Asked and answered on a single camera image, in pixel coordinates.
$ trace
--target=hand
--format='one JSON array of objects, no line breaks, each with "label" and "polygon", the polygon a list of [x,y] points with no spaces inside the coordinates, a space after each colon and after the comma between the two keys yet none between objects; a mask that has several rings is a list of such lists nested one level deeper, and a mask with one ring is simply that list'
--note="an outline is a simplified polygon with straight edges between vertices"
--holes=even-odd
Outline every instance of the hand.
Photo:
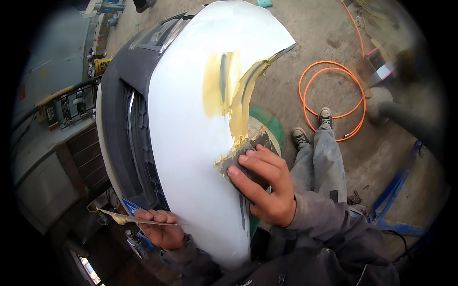
[{"label": "hand", "polygon": [[[175,215],[166,210],[137,210],[135,216],[149,221],[177,223]],[[185,235],[180,226],[140,223],[140,228],[154,245],[165,250],[177,250],[185,246]]]},{"label": "hand", "polygon": [[296,201],[286,161],[258,144],[256,151],[248,150],[246,156],[241,155],[239,163],[266,179],[272,187],[268,194],[237,167],[229,167],[229,178],[255,203],[250,208],[251,213],[268,224],[287,227],[294,218]]}]

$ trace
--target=concrete floor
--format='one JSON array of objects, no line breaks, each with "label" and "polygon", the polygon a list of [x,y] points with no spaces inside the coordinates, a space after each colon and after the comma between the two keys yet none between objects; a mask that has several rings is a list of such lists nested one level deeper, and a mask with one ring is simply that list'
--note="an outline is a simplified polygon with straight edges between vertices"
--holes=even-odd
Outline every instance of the concrete floor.
[{"label": "concrete floor", "polygon": [[[132,1],[126,1],[125,10],[116,27],[111,27],[107,40],[107,53],[114,55],[135,34],[157,21],[176,12],[203,5],[208,0],[158,0],[153,8],[137,14]],[[272,111],[281,121],[286,131],[284,158],[291,168],[297,153],[290,140],[290,130],[303,127],[308,138],[313,139],[313,131],[307,126],[300,99],[298,81],[304,69],[320,60],[355,64],[361,57],[360,43],[347,12],[339,0],[272,0],[268,10],[286,27],[297,42],[297,46],[275,61],[265,76],[261,76],[252,94],[251,102]],[[356,7],[349,5],[355,15]],[[365,52],[374,46],[364,31],[361,31]],[[314,67],[303,80],[303,87],[314,72],[326,67]],[[428,89],[418,86],[399,88],[400,95],[393,95],[394,101],[440,121],[440,103]],[[348,112],[359,101],[360,92],[351,79],[336,71],[320,74],[309,89],[307,104],[318,111],[329,107],[334,115]],[[334,121],[337,138],[349,133],[358,124],[362,108],[346,118]],[[317,127],[317,118],[311,122]],[[365,120],[359,132],[349,140],[340,142],[348,193],[357,190],[362,204],[370,207],[393,179],[397,170],[413,146],[415,138],[393,122],[383,126],[373,126]],[[386,219],[418,225],[430,226],[448,197],[444,182],[444,171],[436,159],[426,151],[418,158],[401,193],[386,215]],[[399,237],[385,235],[393,259],[404,252]],[[412,245],[417,238],[407,237]]]}]

